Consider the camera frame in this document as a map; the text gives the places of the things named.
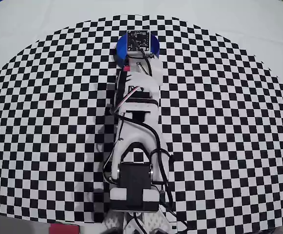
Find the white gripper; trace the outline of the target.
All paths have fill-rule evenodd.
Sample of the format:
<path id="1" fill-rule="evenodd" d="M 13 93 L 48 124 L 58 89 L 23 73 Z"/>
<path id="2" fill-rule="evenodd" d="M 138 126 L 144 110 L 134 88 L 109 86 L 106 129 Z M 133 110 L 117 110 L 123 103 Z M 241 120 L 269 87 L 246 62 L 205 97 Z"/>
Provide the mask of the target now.
<path id="1" fill-rule="evenodd" d="M 163 63 L 154 54 L 144 57 L 126 56 L 130 70 L 127 72 L 125 93 L 139 87 L 137 91 L 158 95 L 163 85 Z"/>

